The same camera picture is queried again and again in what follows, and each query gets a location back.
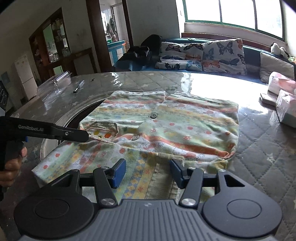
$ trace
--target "patterned cloth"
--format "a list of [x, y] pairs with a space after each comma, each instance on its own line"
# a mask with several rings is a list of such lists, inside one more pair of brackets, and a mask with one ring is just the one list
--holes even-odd
[[156, 69], [202, 71], [203, 45], [162, 42]]
[[[213, 173], [227, 168], [237, 148], [237, 109], [230, 101], [181, 92], [165, 97], [164, 91], [115, 91], [80, 122], [89, 142], [63, 142], [33, 172], [48, 183], [71, 169], [88, 173], [125, 158], [126, 174], [115, 190], [118, 201], [175, 199], [179, 190], [168, 161]], [[213, 194], [204, 188], [202, 200]]]
[[203, 44], [202, 68], [206, 72], [247, 75], [241, 39], [228, 39]]

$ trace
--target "table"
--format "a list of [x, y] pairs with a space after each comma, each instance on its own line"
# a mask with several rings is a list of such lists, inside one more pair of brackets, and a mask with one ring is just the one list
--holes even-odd
[[[77, 94], [73, 90], [81, 80], [84, 86]], [[182, 91], [202, 97], [226, 99], [239, 104], [239, 146], [229, 170], [276, 200], [283, 210], [283, 222], [276, 237], [279, 240], [296, 238], [296, 132], [279, 123], [271, 106], [260, 102], [260, 93], [267, 86], [245, 80], [182, 72], [118, 72], [76, 76], [72, 84], [52, 104], [45, 108], [36, 99], [20, 118], [48, 121], [65, 125], [69, 119], [115, 90], [163, 91], [172, 94]], [[17, 240], [19, 233], [13, 221], [13, 210], [24, 197], [38, 189], [31, 169], [57, 142], [47, 143], [41, 150], [42, 139], [29, 138], [28, 157], [15, 184], [0, 203], [0, 225], [8, 241]]]

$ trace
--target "gray pillow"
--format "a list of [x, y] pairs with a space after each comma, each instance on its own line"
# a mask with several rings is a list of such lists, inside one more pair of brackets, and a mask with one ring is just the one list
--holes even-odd
[[294, 79], [294, 66], [266, 53], [260, 53], [260, 80], [268, 84], [272, 72]]

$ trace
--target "butterfly print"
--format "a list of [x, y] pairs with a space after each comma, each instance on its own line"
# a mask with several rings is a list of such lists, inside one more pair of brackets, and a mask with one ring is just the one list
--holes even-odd
[[226, 47], [224, 47], [223, 44], [221, 43], [217, 43], [218, 47], [219, 47], [219, 52], [220, 52], [220, 55], [221, 54], [224, 54], [225, 50], [227, 50], [229, 53], [233, 54], [233, 49], [232, 49], [232, 41], [230, 41]]
[[239, 56], [239, 58], [241, 59], [241, 61], [242, 61], [243, 64], [246, 64], [243, 55], [241, 55], [241, 54], [238, 53], [237, 56]]
[[239, 48], [242, 49], [242, 40], [241, 39], [237, 39], [237, 43], [239, 44]]
[[197, 55], [197, 56], [191, 56], [191, 55], [189, 55], [189, 54], [187, 54], [186, 56], [185, 56], [185, 60], [187, 60], [187, 59], [194, 59], [194, 60], [197, 60], [197, 61], [201, 61], [201, 56], [200, 55]]
[[169, 44], [165, 50], [166, 51], [170, 51], [171, 50], [171, 51], [181, 52], [180, 46], [177, 45], [177, 44]]
[[167, 69], [180, 69], [180, 64], [175, 64], [175, 66], [173, 67], [173, 65], [171, 66], [169, 63], [165, 63], [165, 67]]
[[[225, 70], [226, 73], [231, 74], [227, 69]], [[242, 75], [241, 72], [236, 73], [237, 75]]]
[[212, 66], [212, 68], [214, 68], [215, 66], [217, 68], [220, 68], [219, 61], [205, 61], [202, 63], [202, 66], [204, 67]]
[[177, 56], [162, 56], [161, 59], [170, 59], [170, 60], [183, 60], [182, 58], [180, 57], [177, 57]]
[[186, 69], [190, 69], [192, 65], [195, 65], [198, 68], [201, 68], [200, 62], [198, 61], [193, 61], [193, 60], [188, 60], [186, 64]]
[[214, 48], [211, 48], [208, 53], [203, 53], [202, 59], [214, 60]]
[[191, 49], [193, 46], [198, 48], [199, 50], [203, 50], [202, 44], [193, 44], [193, 43], [192, 44], [187, 44], [187, 46], [184, 47], [184, 50]]
[[239, 62], [238, 58], [232, 59], [230, 61], [221, 59], [219, 60], [220, 63], [226, 64], [226, 65], [233, 65], [233, 66], [237, 66], [237, 63]]

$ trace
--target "window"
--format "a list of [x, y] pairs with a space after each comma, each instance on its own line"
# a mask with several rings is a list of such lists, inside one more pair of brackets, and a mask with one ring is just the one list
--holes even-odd
[[281, 0], [183, 0], [186, 22], [217, 23], [284, 40]]

